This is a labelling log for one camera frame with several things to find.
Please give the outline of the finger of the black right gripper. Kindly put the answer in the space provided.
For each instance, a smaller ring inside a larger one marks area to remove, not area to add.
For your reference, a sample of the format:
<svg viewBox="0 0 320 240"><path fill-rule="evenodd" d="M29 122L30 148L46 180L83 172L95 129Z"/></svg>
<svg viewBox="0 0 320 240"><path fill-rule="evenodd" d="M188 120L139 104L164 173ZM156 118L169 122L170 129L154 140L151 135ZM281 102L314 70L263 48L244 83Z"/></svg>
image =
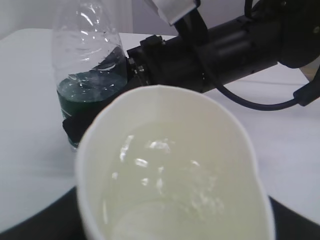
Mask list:
<svg viewBox="0 0 320 240"><path fill-rule="evenodd" d="M101 109L87 109L67 117L62 122L62 127L72 143L79 143L86 130L93 123L94 119L101 112Z"/></svg>

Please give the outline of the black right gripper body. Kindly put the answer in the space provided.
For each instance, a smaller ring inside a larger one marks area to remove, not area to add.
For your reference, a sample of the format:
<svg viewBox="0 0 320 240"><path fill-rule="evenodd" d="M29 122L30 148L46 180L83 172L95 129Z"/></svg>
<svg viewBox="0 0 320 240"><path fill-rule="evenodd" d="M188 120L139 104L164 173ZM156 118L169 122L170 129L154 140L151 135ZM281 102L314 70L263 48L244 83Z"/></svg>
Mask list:
<svg viewBox="0 0 320 240"><path fill-rule="evenodd" d="M166 85L198 93L208 91L199 62L181 37L165 40L151 35L127 51L138 67L143 67L149 85Z"/></svg>

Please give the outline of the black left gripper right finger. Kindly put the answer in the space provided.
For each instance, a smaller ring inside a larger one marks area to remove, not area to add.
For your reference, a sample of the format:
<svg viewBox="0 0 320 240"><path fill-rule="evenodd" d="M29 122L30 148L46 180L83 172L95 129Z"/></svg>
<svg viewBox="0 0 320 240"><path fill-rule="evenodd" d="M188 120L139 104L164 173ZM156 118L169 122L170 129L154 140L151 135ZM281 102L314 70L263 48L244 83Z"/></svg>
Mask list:
<svg viewBox="0 0 320 240"><path fill-rule="evenodd" d="M320 225L269 197L276 240L320 240Z"/></svg>

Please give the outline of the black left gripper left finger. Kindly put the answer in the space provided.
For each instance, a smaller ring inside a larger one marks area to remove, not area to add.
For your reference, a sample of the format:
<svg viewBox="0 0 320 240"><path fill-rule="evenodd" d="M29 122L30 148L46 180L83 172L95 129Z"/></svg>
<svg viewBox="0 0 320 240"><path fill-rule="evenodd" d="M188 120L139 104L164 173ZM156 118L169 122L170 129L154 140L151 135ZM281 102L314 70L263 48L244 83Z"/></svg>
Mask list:
<svg viewBox="0 0 320 240"><path fill-rule="evenodd" d="M57 201L0 233L2 240L85 240L73 187Z"/></svg>

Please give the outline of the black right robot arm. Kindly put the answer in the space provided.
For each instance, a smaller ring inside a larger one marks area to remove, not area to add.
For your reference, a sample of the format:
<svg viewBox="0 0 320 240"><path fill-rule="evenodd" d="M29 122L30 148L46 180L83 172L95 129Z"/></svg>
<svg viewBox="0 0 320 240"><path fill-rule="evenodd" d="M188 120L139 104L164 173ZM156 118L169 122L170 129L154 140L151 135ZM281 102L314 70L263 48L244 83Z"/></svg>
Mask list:
<svg viewBox="0 0 320 240"><path fill-rule="evenodd" d="M233 102L258 111L307 106L320 97L320 75L293 93L291 100L261 104L245 100L226 84L276 64L298 69L320 55L320 3L317 0L260 0L244 3L244 15L207 28L200 1L174 11L178 36L152 35L128 50L128 82L120 92L152 85L205 93L217 89Z"/></svg>

